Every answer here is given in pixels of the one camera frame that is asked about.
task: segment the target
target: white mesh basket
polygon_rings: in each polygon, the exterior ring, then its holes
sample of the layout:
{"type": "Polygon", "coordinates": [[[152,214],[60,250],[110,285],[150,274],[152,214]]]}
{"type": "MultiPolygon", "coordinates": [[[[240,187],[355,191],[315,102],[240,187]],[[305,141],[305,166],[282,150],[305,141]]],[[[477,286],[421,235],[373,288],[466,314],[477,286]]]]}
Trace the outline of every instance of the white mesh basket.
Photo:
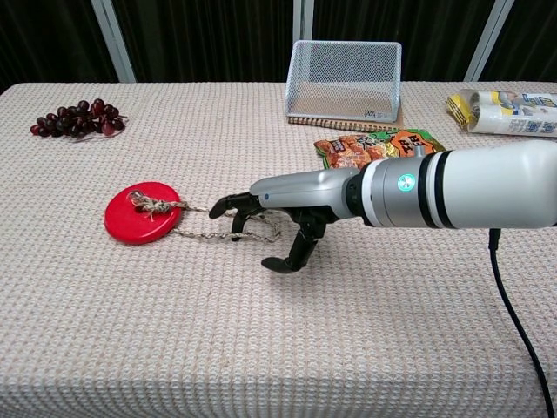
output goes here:
{"type": "Polygon", "coordinates": [[[296,42],[286,81],[286,116],[394,122],[401,55],[396,42],[296,42]]]}

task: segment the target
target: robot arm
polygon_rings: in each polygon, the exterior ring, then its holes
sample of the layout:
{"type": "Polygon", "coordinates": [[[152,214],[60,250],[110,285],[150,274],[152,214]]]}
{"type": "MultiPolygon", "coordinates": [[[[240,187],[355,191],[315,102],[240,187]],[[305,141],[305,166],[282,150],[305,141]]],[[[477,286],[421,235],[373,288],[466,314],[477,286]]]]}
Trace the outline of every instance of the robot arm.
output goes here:
{"type": "Polygon", "coordinates": [[[300,225],[285,259],[263,266],[279,273],[305,266],[327,224],[361,217],[374,227],[541,228],[557,224],[557,144],[534,140],[499,147],[436,152],[352,168],[302,172],[222,198],[209,216],[237,208],[232,232],[267,209],[300,225]]]}

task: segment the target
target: red plastic lid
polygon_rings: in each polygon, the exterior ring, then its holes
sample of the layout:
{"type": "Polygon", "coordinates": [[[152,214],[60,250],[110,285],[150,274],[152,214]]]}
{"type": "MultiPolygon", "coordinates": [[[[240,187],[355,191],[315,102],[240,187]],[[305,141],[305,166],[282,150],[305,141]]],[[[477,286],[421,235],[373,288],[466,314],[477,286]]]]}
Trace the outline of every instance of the red plastic lid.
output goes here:
{"type": "Polygon", "coordinates": [[[173,207],[168,213],[154,213],[151,220],[149,213],[136,212],[129,197],[130,192],[135,190],[168,202],[178,202],[180,197],[168,185],[147,182],[131,185],[111,200],[104,212],[106,230],[119,241],[140,245],[165,236],[177,224],[182,210],[173,207]]]}

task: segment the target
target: white tablecloth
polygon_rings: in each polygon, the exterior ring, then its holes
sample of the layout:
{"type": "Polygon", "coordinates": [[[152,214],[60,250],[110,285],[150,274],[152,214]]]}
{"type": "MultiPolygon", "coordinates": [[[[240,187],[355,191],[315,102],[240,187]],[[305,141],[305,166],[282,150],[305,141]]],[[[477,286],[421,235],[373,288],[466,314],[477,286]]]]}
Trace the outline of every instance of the white tablecloth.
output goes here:
{"type": "MultiPolygon", "coordinates": [[[[406,127],[448,149],[528,140],[462,133],[444,100],[463,86],[557,90],[403,83],[406,127]]],[[[212,206],[321,168],[313,142],[342,132],[287,124],[283,96],[282,84],[20,84],[0,97],[1,416],[544,416],[487,231],[341,221],[291,275],[260,265],[287,255],[286,217],[275,244],[108,235],[104,209],[129,185],[160,181],[212,206]],[[124,133],[30,135],[36,117],[97,97],[130,118],[124,133]]],[[[230,219],[188,212],[180,227],[230,219]]],[[[554,397],[556,239],[504,231],[499,255],[554,397]]]]}

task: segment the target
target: black curtain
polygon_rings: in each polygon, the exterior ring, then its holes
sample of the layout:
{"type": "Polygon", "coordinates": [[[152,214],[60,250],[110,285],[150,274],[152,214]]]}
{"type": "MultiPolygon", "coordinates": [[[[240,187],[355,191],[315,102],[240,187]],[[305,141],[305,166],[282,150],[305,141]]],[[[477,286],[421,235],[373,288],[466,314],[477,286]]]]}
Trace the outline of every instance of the black curtain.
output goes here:
{"type": "Polygon", "coordinates": [[[113,0],[140,82],[285,81],[292,0],[113,0]]]}
{"type": "Polygon", "coordinates": [[[315,0],[313,39],[397,41],[402,79],[462,81],[494,0],[315,0]]]}
{"type": "Polygon", "coordinates": [[[0,0],[0,93],[24,82],[117,82],[90,1],[0,0]]]}
{"type": "Polygon", "coordinates": [[[515,0],[480,80],[557,81],[556,29],[557,1],[515,0]]]}

